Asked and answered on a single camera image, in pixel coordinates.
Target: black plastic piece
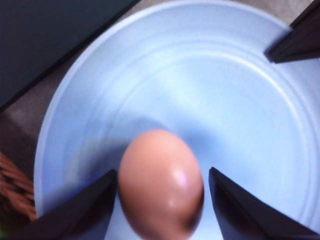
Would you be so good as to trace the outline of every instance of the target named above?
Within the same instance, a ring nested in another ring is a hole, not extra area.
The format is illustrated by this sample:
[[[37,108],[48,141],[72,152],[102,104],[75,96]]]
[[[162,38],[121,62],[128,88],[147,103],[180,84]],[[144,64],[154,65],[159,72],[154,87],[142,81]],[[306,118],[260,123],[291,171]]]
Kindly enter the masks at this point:
[[[6,240],[103,240],[114,209],[116,191],[117,172],[111,170]]]
[[[263,203],[215,168],[213,208],[224,240],[320,240],[320,235]]]
[[[265,52],[267,58],[275,63],[320,58],[320,0],[314,0],[291,27]]]

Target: egg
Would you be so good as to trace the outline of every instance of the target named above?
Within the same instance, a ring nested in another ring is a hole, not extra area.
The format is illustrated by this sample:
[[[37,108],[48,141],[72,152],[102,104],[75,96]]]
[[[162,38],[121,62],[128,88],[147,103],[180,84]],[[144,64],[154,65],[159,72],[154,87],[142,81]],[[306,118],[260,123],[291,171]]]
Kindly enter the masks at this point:
[[[144,240],[186,240],[196,229],[204,201],[197,159],[178,136],[143,132],[125,150],[118,172],[120,203]]]

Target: eggshell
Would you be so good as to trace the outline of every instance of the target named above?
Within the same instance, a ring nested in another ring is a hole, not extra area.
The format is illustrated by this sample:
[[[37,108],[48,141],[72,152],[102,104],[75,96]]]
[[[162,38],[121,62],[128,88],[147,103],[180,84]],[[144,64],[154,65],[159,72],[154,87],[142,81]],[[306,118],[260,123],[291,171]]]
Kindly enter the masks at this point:
[[[204,185],[196,157],[176,135],[161,129],[136,137],[118,173],[122,209],[145,240],[185,240],[198,225]]]

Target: light blue bowl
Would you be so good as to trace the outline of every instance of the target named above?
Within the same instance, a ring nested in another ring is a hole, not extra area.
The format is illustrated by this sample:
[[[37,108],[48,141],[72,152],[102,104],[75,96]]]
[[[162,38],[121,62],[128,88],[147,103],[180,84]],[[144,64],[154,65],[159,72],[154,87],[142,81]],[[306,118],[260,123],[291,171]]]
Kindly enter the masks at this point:
[[[189,144],[203,174],[192,240],[222,240],[211,166],[320,232],[320,63],[273,64],[263,54],[289,30],[262,11],[214,0],[160,4],[107,30],[70,68],[46,113],[37,213],[118,169],[136,135],[164,128]],[[118,197],[106,239],[140,239]]]

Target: woven basket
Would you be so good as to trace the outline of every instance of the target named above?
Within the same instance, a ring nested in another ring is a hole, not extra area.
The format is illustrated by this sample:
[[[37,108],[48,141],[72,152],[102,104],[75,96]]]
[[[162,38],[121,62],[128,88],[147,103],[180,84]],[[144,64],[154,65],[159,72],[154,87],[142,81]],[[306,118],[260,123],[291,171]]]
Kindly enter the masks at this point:
[[[1,152],[0,207],[25,215],[30,221],[37,219],[33,182]]]

